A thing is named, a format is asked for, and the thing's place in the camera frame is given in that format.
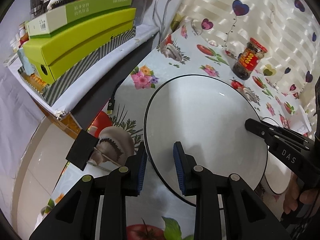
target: white ceramic plate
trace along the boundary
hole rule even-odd
[[[263,121],[279,126],[276,121],[269,117],[263,118]],[[291,170],[268,152],[267,167],[261,180],[264,189],[271,195],[280,195],[286,191],[290,178]]]
[[[144,141],[158,176],[182,197],[173,160],[173,144],[181,141],[186,154],[215,174],[239,174],[255,189],[267,164],[264,140],[244,127],[260,120],[249,102],[228,84],[208,76],[173,78],[153,94],[144,118]]]

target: red jar lid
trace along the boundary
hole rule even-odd
[[[261,49],[264,53],[268,52],[268,50],[265,47],[263,47],[259,42],[257,42],[254,38],[250,38],[250,41],[257,45],[258,48]]]

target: human hand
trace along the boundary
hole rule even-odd
[[[291,211],[295,211],[298,207],[297,199],[300,194],[300,189],[297,184],[297,178],[298,178],[297,175],[292,173],[288,190],[285,194],[284,203],[283,203],[283,211],[286,214],[289,214]],[[313,188],[313,189],[306,190],[300,195],[299,200],[303,204],[312,204],[316,199],[317,193],[318,193],[318,189]]]

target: jar of pickled vegetables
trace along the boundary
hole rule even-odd
[[[258,43],[254,38],[250,38],[247,47],[234,64],[232,71],[242,80],[247,80],[250,74],[264,57],[268,50]]]

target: striped box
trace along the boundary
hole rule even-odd
[[[100,48],[96,49],[94,52],[90,53],[88,56],[84,57],[68,71],[66,71],[60,78],[57,79],[52,85],[47,84],[42,91],[38,91],[29,82],[27,82],[22,73],[24,73],[24,68],[21,67],[18,72],[22,76],[23,80],[27,85],[33,89],[39,97],[48,103],[49,106],[53,106],[55,101],[75,82],[84,72],[86,72],[90,67],[93,66],[98,60],[102,59],[105,55],[125,43],[126,41],[132,39],[136,35],[136,27],[122,34],[119,37],[112,39],[110,42],[102,45]]]

